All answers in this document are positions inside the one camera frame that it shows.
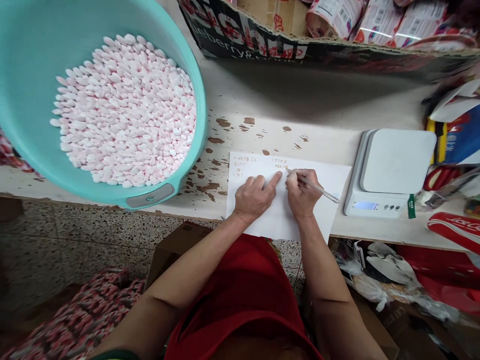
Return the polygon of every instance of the teal plastic basin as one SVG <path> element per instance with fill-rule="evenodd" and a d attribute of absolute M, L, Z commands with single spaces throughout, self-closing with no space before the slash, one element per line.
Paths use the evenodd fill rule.
<path fill-rule="evenodd" d="M 55 118 L 53 102 L 61 86 L 55 76 L 66 77 L 65 69 L 91 60 L 92 52 L 104 45 L 103 37 L 128 33 L 142 35 L 174 59 L 190 76 L 196 96 L 191 149 L 178 170 L 154 186 L 93 182 L 90 172 L 73 167 L 60 150 L 59 129 L 49 123 Z M 130 209 L 146 208 L 178 193 L 205 145 L 207 104 L 192 50 L 155 0 L 2 0 L 0 49 L 0 127 L 35 170 L 84 199 Z M 129 198 L 148 203 L 127 203 Z"/>

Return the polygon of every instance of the pen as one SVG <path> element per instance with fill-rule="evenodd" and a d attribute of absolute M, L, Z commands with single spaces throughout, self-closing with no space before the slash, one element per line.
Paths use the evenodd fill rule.
<path fill-rule="evenodd" d="M 288 167 L 286 168 L 288 173 L 290 174 L 293 170 L 290 170 Z M 307 178 L 303 175 L 300 175 L 299 173 L 296 174 L 300 180 L 302 180 L 305 184 L 308 184 L 310 186 L 313 186 L 315 189 L 317 189 L 319 192 L 321 192 L 323 195 L 325 195 L 328 199 L 332 200 L 335 204 L 338 204 L 340 200 L 338 200 L 335 196 L 333 196 L 331 193 L 326 191 L 325 189 L 321 188 L 318 185 L 315 185 L 311 181 L 307 180 Z"/>

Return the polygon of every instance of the left hand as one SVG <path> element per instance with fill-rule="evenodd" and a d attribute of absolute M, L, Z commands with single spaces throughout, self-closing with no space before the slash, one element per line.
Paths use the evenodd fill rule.
<path fill-rule="evenodd" d="M 282 172 L 277 171 L 269 183 L 265 184 L 262 175 L 256 178 L 250 176 L 246 183 L 235 193 L 235 210 L 237 215 L 247 225 L 257 220 L 272 204 L 276 195 L 275 188 L 282 178 Z"/>

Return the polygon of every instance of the person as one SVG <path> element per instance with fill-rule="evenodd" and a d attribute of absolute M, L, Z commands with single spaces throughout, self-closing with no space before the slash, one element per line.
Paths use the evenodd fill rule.
<path fill-rule="evenodd" d="M 332 359 L 386 359 L 320 232 L 314 207 L 321 193 L 297 174 L 320 184 L 311 169 L 286 180 L 318 341 Z M 281 177 L 249 177 L 233 213 L 145 291 L 89 358 L 158 359 L 168 340 L 166 360 L 322 359 L 274 249 L 243 234 L 270 207 Z"/>

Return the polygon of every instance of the white table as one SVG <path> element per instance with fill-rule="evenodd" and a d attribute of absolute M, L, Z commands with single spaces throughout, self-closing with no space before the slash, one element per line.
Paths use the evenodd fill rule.
<path fill-rule="evenodd" d="M 181 195 L 146 212 L 220 220 L 227 204 L 230 150 L 352 166 L 363 131 L 424 128 L 420 102 L 433 92 L 431 85 L 282 64 L 208 59 L 197 48 L 177 2 L 160 2 L 181 28 L 198 60 L 209 108 L 209 140 Z M 430 213 L 417 213 L 417 219 L 412 220 L 406 213 L 398 220 L 343 215 L 349 182 L 332 235 L 463 249 L 426 229 Z M 94 204 L 6 166 L 0 166 L 0 194 Z M 461 214 L 462 203 L 452 202 L 440 210 Z"/>

